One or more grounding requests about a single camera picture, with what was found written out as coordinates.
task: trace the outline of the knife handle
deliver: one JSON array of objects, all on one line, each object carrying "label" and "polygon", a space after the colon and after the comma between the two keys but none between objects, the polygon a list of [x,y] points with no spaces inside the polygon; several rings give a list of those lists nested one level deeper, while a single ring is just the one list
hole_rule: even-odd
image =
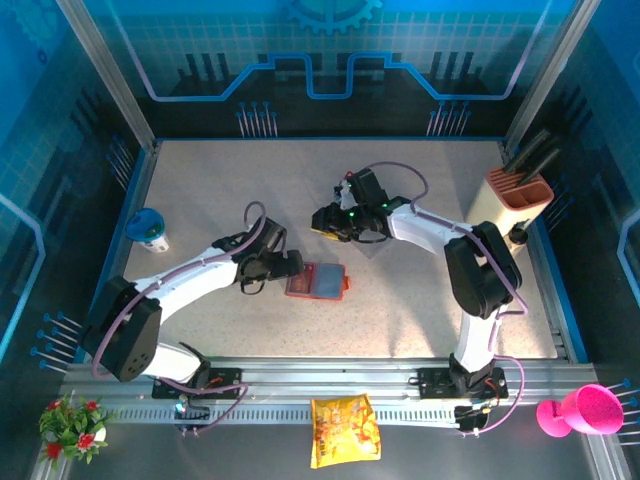
[{"label": "knife handle", "polygon": [[533,177],[535,177],[538,173],[540,173],[544,167],[549,165],[549,163],[551,163],[553,159],[560,154],[560,151],[561,151],[560,147],[552,147],[550,150],[548,150],[545,156],[542,158],[542,160],[540,160],[534,168],[529,170],[527,174],[524,177],[522,177],[522,179],[518,182],[516,187],[521,187],[522,185],[529,183],[529,181]]},{"label": "knife handle", "polygon": [[543,128],[538,134],[531,139],[524,147],[520,149],[518,154],[509,161],[504,167],[504,173],[514,173],[516,169],[529,158],[529,156],[536,150],[543,142],[545,142],[551,133],[546,128]]}]

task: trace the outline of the pink cup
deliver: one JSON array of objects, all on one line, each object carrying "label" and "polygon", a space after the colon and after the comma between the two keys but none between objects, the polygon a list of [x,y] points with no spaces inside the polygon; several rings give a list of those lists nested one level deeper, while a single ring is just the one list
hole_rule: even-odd
[{"label": "pink cup", "polygon": [[620,400],[602,385],[589,384],[562,401],[545,400],[536,409],[540,428],[552,437],[565,437],[572,429],[589,435],[609,435],[622,427]]}]

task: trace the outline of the yellow snack bag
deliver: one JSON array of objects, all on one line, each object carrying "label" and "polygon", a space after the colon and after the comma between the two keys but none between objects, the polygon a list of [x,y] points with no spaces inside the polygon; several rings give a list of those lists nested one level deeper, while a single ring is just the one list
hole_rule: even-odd
[{"label": "yellow snack bag", "polygon": [[368,395],[311,400],[311,468],[380,460],[380,429]]}]

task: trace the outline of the robotic arm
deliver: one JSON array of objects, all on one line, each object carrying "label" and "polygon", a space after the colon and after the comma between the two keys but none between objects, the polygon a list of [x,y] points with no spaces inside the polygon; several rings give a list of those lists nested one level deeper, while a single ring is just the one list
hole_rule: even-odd
[{"label": "robotic arm", "polygon": [[[265,217],[264,225],[258,222],[247,232],[221,238],[196,258],[160,275],[135,282],[112,278],[89,313],[80,346],[95,358],[118,316],[140,297],[107,339],[102,355],[97,355],[102,366],[122,382],[151,375],[202,388],[208,381],[209,362],[184,343],[185,348],[159,343],[160,327],[176,311],[214,290],[239,284],[242,293],[255,295],[266,281],[302,272],[300,252],[283,252],[286,233]],[[258,289],[247,292],[254,284]]]},{"label": "robotic arm", "polygon": [[406,198],[389,199],[368,168],[347,174],[334,193],[334,202],[313,215],[313,230],[342,242],[362,242],[362,233],[377,232],[381,240],[404,240],[445,257],[454,297],[463,310],[460,340],[449,358],[449,380],[459,396],[480,393],[493,372],[499,309],[513,297],[494,268],[479,262],[482,252],[464,232],[481,240],[517,289],[522,277],[497,227],[456,223]]}]

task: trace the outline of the beige tabletop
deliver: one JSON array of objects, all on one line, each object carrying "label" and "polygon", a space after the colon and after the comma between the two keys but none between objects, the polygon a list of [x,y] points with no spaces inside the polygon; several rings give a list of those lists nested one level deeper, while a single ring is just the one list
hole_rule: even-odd
[{"label": "beige tabletop", "polygon": [[[161,273],[242,231],[245,205],[260,200],[287,228],[287,248],[300,250],[306,261],[345,265],[351,289],[341,302],[328,302],[287,297],[284,281],[267,284],[253,297],[232,286],[175,313],[163,325],[162,339],[223,356],[448,356],[461,310],[443,258],[401,241],[370,248],[341,244],[309,229],[311,215],[332,200],[334,185],[348,170],[383,160],[418,168],[430,183],[419,205],[462,221],[484,173],[500,157],[494,142],[164,142],[145,205],[164,216],[170,250],[154,254],[134,245],[127,279]],[[421,191],[421,183],[404,170],[381,167],[376,174],[389,196],[411,198]],[[498,353],[555,357],[526,250],[517,263],[530,314],[505,321]]]}]

